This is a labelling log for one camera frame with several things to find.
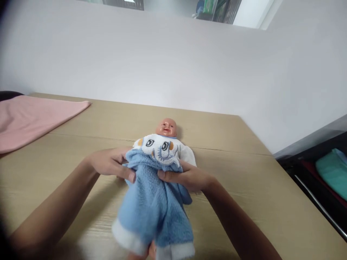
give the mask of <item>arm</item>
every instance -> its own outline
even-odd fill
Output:
[[[134,182],[135,173],[120,165],[129,149],[108,149],[86,157],[13,232],[10,241],[18,255],[37,258],[52,249],[76,218],[100,174]]]
[[[229,193],[208,173],[180,160],[183,173],[158,171],[163,181],[182,184],[191,191],[201,190],[216,212],[231,243],[243,260],[281,260],[280,255]]]
[[[281,259],[264,233],[216,179],[202,192],[241,259]]]

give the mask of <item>white wall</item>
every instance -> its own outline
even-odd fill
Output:
[[[199,0],[143,0],[145,11],[191,18]]]
[[[0,88],[238,114],[272,153],[347,113],[344,0],[284,0],[267,31],[74,0],[15,1]]]
[[[347,114],[332,123],[319,128],[317,131],[309,134],[308,136],[296,141],[295,143],[287,146],[286,148],[278,151],[273,156],[276,159],[288,158],[297,155],[313,146],[323,143],[333,137],[341,135],[347,131]]]
[[[233,25],[258,29],[274,0],[242,0]]]

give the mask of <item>teal cloth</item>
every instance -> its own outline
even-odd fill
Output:
[[[316,169],[322,179],[344,200],[347,200],[347,157],[338,149],[316,162]]]

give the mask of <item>doll head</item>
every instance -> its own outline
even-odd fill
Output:
[[[167,137],[176,137],[177,136],[177,125],[176,122],[171,118],[165,118],[158,124],[156,134],[167,136]]]

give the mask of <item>red fabric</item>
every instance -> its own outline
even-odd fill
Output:
[[[302,165],[317,179],[322,183],[329,191],[330,193],[342,204],[345,208],[347,208],[347,201],[345,201],[343,198],[340,197],[334,190],[330,188],[328,184],[321,178],[321,176],[318,174],[316,170],[316,166],[312,162],[307,161],[301,161]]]
[[[81,113],[90,103],[18,96],[0,102],[0,154],[17,150]]]

